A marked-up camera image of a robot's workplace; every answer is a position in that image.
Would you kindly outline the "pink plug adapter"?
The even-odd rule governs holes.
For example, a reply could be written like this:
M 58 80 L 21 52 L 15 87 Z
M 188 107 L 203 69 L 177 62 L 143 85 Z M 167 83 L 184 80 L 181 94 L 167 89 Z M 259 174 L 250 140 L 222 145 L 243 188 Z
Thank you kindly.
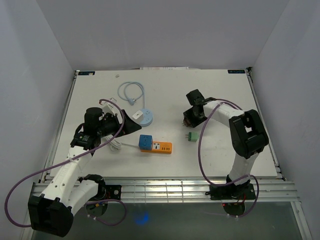
M 188 119 L 184 119 L 184 120 L 182 121 L 182 125 L 183 125 L 183 126 L 186 126 L 186 127 L 190 127 L 190 126 L 191 126 L 191 123 L 190 123 L 190 121 L 189 121 Z

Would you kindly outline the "white usb charger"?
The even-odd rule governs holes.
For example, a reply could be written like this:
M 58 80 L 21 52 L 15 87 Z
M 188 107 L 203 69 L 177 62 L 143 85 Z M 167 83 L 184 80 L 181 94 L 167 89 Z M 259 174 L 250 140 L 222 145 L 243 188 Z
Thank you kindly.
M 144 113 L 141 110 L 138 110 L 132 115 L 132 119 L 135 123 L 140 124 L 140 122 L 144 119 Z

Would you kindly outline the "round light blue socket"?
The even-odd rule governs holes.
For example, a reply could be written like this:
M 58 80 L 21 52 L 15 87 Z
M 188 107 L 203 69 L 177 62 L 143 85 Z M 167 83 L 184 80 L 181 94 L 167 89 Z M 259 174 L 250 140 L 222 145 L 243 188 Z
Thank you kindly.
M 152 124 L 154 115 L 148 108 L 142 108 L 140 111 L 142 112 L 142 120 L 138 124 L 142 127 L 148 127 Z

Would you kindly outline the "green usb charger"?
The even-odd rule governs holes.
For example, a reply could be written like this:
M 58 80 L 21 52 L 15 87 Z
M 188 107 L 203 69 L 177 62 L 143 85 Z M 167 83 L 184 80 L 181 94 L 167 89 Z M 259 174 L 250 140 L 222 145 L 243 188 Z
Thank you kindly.
M 199 139 L 199 134 L 197 132 L 188 132 L 185 137 L 189 142 L 197 142 Z

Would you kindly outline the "blue cube socket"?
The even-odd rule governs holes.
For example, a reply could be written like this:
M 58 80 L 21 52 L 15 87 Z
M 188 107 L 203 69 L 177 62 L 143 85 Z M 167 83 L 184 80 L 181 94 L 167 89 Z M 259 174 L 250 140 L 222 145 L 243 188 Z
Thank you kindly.
M 153 137 L 151 135 L 141 134 L 139 136 L 138 147 L 143 151 L 151 151 L 153 147 Z

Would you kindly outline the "orange power strip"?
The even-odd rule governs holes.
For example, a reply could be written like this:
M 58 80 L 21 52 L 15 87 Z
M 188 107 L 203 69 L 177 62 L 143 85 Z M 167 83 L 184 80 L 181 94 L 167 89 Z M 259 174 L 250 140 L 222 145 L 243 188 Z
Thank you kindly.
M 173 145 L 171 142 L 154 141 L 152 143 L 151 150 L 141 149 L 140 151 L 144 153 L 171 154 L 172 150 L 173 150 Z

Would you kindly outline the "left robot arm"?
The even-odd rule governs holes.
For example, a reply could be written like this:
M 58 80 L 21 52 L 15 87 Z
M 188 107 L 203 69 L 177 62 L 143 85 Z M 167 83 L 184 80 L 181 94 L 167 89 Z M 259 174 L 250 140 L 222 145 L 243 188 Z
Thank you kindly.
M 59 237 L 70 231 L 74 216 L 88 201 L 98 203 L 107 199 L 104 178 L 97 174 L 81 177 L 96 148 L 106 136 L 121 137 L 142 129 L 120 111 L 122 122 L 115 114 L 99 107 L 90 107 L 84 114 L 70 143 L 68 160 L 62 164 L 51 183 L 39 196 L 31 196 L 28 212 L 31 228 Z

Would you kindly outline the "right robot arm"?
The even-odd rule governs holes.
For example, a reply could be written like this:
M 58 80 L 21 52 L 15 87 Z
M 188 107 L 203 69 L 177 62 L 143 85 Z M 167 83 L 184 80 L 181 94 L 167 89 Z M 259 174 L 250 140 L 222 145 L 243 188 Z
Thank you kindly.
M 231 171 L 222 184 L 209 182 L 208 195 L 212 200 L 243 198 L 253 194 L 251 170 L 255 160 L 269 144 L 269 137 L 259 113 L 250 109 L 244 111 L 230 100 L 205 98 L 198 89 L 190 91 L 186 98 L 190 108 L 183 113 L 183 123 L 195 128 L 202 125 L 198 145 L 202 145 L 205 128 L 215 120 L 230 130 L 231 144 L 235 158 Z

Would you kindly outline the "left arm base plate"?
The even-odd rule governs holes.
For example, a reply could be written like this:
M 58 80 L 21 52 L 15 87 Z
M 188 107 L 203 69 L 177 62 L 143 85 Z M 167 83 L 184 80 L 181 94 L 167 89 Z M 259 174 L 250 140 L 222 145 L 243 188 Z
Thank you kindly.
M 100 201 L 106 199 L 121 200 L 121 185 L 99 185 L 97 194 L 89 199 L 89 201 Z

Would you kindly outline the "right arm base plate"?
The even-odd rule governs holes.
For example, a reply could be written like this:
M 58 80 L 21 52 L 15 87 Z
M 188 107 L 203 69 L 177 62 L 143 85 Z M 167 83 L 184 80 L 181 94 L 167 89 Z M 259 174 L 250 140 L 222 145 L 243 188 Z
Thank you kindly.
M 256 193 L 251 183 L 228 186 L 209 186 L 209 191 L 205 193 L 211 200 L 254 200 Z

